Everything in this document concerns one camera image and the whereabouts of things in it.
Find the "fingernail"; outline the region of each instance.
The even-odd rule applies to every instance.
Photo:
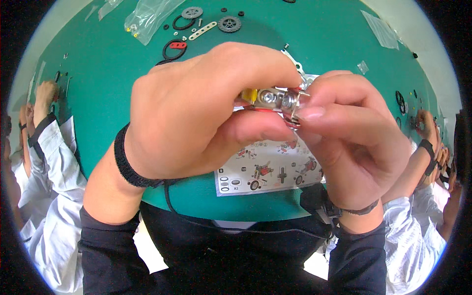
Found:
[[[309,107],[298,110],[295,115],[303,121],[310,121],[323,116],[325,112],[324,107]]]

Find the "teal table surface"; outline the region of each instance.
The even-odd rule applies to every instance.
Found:
[[[75,117],[76,140],[80,162],[86,177],[104,155],[116,133],[129,122],[130,95],[133,82],[145,75],[158,61],[163,60],[162,48],[171,39],[187,38],[191,28],[174,36],[172,21],[184,8],[203,8],[202,25],[224,16],[239,17],[241,29],[232,34],[217,27],[194,41],[187,40],[187,51],[180,61],[206,53],[227,41],[268,46],[277,50],[285,43],[288,51],[303,65],[308,74],[320,75],[330,70],[346,69],[361,74],[357,64],[365,61],[369,71],[364,75],[383,95],[393,116],[401,119],[401,129],[416,142],[419,137],[402,116],[395,99],[399,91],[409,108],[430,110],[444,126],[438,114],[437,101],[431,85],[410,50],[399,44],[400,50],[381,47],[360,10],[371,11],[360,1],[314,0],[289,4],[282,0],[203,1],[188,0],[164,21],[147,46],[125,32],[125,18],[134,10],[137,1],[125,0],[102,21],[93,13],[86,15],[92,1],[77,13],[56,35],[39,59],[46,61],[42,80],[52,79],[56,71],[63,76],[59,85],[64,90],[70,80],[67,99],[56,105],[59,121],[71,114]],[[177,25],[188,21],[180,19]],[[164,24],[170,25],[163,30]],[[192,28],[198,28],[198,22]],[[168,55],[175,54],[168,50]],[[220,220],[270,221],[307,216],[299,205],[300,190],[242,196],[216,196],[213,173],[191,177],[170,187],[174,208],[182,214]],[[143,200],[168,210],[163,188],[147,189]]]

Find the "black wristband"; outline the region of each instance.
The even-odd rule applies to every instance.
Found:
[[[355,215],[365,215],[365,214],[369,214],[377,206],[378,203],[379,203],[379,201],[376,200],[375,202],[373,202],[369,206],[365,207],[364,209],[360,209],[360,210],[349,210],[349,209],[341,209],[341,210],[349,212],[351,214],[355,214]]]
[[[433,145],[426,139],[421,140],[420,144],[418,145],[418,148],[423,147],[428,151],[428,154],[430,154],[431,161],[428,167],[426,168],[426,171],[424,171],[424,174],[426,176],[431,175],[431,173],[434,170],[434,167],[436,166],[436,161],[434,161],[434,151],[433,151]]]
[[[113,145],[115,151],[115,161],[120,174],[126,181],[136,187],[157,187],[163,183],[162,179],[149,179],[142,177],[133,170],[125,155],[125,135],[128,130],[129,123],[126,124],[115,137]]]

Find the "red plastic piece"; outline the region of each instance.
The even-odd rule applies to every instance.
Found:
[[[185,47],[187,47],[187,43],[186,42],[172,42],[169,45],[169,47],[172,49],[184,49]]]

